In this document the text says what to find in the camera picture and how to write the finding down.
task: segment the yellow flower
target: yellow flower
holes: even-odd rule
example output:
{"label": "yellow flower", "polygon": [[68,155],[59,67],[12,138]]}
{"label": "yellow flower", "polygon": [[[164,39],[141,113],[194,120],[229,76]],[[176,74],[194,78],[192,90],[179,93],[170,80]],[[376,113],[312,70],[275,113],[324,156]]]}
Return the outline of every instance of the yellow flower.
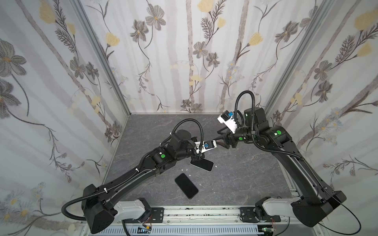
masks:
{"label": "yellow flower", "polygon": [[214,0],[202,0],[197,6],[201,12],[209,12],[212,9]]}
{"label": "yellow flower", "polygon": [[71,23],[67,23],[68,29],[70,30],[71,34],[75,35],[76,34],[76,29],[75,26]]}
{"label": "yellow flower", "polygon": [[222,28],[223,26],[225,26],[225,24],[226,24],[226,20],[220,17],[218,19],[218,28]]}
{"label": "yellow flower", "polygon": [[4,216],[4,221],[7,221],[7,220],[9,220],[9,218],[11,218],[11,215],[9,215],[9,214],[6,214],[6,215]]}
{"label": "yellow flower", "polygon": [[21,216],[22,217],[25,217],[27,214],[29,213],[29,210],[28,209],[25,209],[21,212]]}
{"label": "yellow flower", "polygon": [[263,38],[262,38],[261,34],[256,32],[252,35],[252,38],[251,38],[251,40],[249,41],[248,44],[251,45],[251,46],[255,46],[255,45],[261,43],[262,40],[263,40]]}
{"label": "yellow flower", "polygon": [[355,27],[356,29],[362,31],[369,27],[374,21],[378,19],[378,9],[370,12],[365,12],[359,15],[355,19]]}
{"label": "yellow flower", "polygon": [[198,81],[198,82],[201,82],[202,81],[202,77],[201,76],[191,76],[190,77],[192,80],[194,81]]}
{"label": "yellow flower", "polygon": [[17,198],[12,199],[12,200],[11,200],[11,205],[16,204],[17,200],[18,200]]}
{"label": "yellow flower", "polygon": [[106,33],[106,43],[110,46],[117,46],[119,44],[119,38],[112,33]]}
{"label": "yellow flower", "polygon": [[364,45],[358,50],[357,56],[364,57],[372,53],[373,49],[369,42],[364,43]]}
{"label": "yellow flower", "polygon": [[41,1],[41,6],[39,7],[39,18],[48,24],[55,22],[54,11],[45,0]]}
{"label": "yellow flower", "polygon": [[71,115],[73,115],[74,110],[73,110],[72,108],[68,108],[68,109],[67,109],[67,112],[70,113]]}
{"label": "yellow flower", "polygon": [[76,103],[76,102],[73,102],[73,103],[71,104],[71,108],[74,109],[74,110],[77,109],[77,103]]}
{"label": "yellow flower", "polygon": [[295,100],[297,100],[298,106],[302,105],[302,95],[300,95],[299,93],[296,93]]}
{"label": "yellow flower", "polygon": [[92,99],[92,106],[95,106],[100,101],[101,101],[101,98],[99,96],[94,96]]}

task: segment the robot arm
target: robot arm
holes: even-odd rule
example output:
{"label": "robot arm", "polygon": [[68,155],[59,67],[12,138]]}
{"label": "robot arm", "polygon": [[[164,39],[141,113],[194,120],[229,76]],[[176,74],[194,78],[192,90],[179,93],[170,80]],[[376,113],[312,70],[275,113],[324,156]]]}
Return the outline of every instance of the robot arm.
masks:
{"label": "robot arm", "polygon": [[239,142],[254,143],[258,148],[272,152],[302,193],[302,196],[296,199],[266,197],[260,200],[256,203],[254,212],[256,222],[267,219],[268,216],[281,215],[296,217],[309,227],[315,226],[346,200],[345,195],[341,191],[333,191],[332,187],[320,178],[303,158],[283,127],[269,127],[263,108],[253,110],[249,108],[244,111],[246,127],[234,128],[237,126],[234,117],[236,111],[232,114],[228,111],[221,114],[218,120],[224,121],[221,123],[225,123],[230,131],[222,132],[226,128],[219,130],[220,136],[215,138],[217,144],[228,149],[230,146],[236,148]]}
{"label": "robot arm", "polygon": [[[197,137],[191,137],[186,130],[175,132],[177,127],[186,121],[194,121],[198,124],[201,141],[197,141]],[[192,161],[201,160],[204,158],[204,152],[215,147],[217,145],[214,140],[203,141],[202,127],[198,121],[185,119],[159,147],[146,153],[136,167],[99,187],[93,184],[87,186],[83,191],[83,197],[63,205],[62,213],[72,219],[87,221],[92,234],[101,232],[114,220],[137,219],[145,222],[151,216],[151,207],[144,198],[132,202],[119,203],[119,201],[143,181],[174,167],[178,160],[188,157]],[[67,211],[69,205],[80,201],[85,217],[75,216]]]}

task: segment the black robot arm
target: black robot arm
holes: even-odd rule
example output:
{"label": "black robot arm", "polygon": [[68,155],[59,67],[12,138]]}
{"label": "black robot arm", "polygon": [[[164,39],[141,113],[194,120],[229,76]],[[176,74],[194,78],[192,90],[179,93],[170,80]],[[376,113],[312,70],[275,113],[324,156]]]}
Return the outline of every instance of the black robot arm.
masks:
{"label": "black robot arm", "polygon": [[[304,159],[292,137],[281,126],[270,127],[265,117],[263,108],[254,107],[254,96],[250,91],[242,92],[241,95],[249,93],[252,97],[252,108],[244,111],[245,127],[239,127],[237,121],[234,123],[238,126],[228,125],[218,131],[219,137],[215,138],[217,145],[225,148],[236,148],[239,142],[254,144],[257,148],[268,151],[275,156],[279,162],[285,167],[290,176],[298,185],[302,196],[298,201],[292,202],[293,214],[304,225],[313,227],[336,207],[346,200],[345,195],[341,191],[334,191],[331,186],[326,184],[315,170]],[[232,119],[237,119],[234,114],[238,112],[237,103],[235,104],[235,112],[225,111],[219,117],[222,123],[230,124]]]}

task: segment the black mounting plate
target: black mounting plate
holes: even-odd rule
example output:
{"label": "black mounting plate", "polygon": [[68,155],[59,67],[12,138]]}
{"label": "black mounting plate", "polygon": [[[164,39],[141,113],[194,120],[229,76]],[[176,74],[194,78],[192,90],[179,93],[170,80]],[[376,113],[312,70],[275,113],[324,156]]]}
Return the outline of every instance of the black mounting plate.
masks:
{"label": "black mounting plate", "polygon": [[[258,223],[260,222],[253,212],[255,207],[240,207],[240,220],[243,223]],[[264,217],[263,220],[265,222],[272,222],[272,218],[275,222],[281,222],[280,216],[267,216]]]}
{"label": "black mounting plate", "polygon": [[[151,208],[151,218],[146,222],[148,223],[163,223],[164,208],[163,207],[152,207]],[[125,223],[139,224],[140,222],[135,219],[126,219]]]}

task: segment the smartphone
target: smartphone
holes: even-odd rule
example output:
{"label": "smartphone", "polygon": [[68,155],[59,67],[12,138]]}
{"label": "smartphone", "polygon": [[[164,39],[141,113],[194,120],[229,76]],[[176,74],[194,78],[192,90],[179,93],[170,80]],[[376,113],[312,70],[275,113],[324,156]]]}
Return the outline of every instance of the smartphone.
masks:
{"label": "smartphone", "polygon": [[211,170],[214,166],[214,162],[207,160],[207,159],[201,159],[201,160],[197,160],[197,161],[191,160],[190,164],[195,165],[195,166],[197,166],[201,169],[207,170],[209,172],[211,172]]}
{"label": "smartphone", "polygon": [[189,199],[192,199],[198,193],[197,187],[184,173],[179,175],[175,182]]}

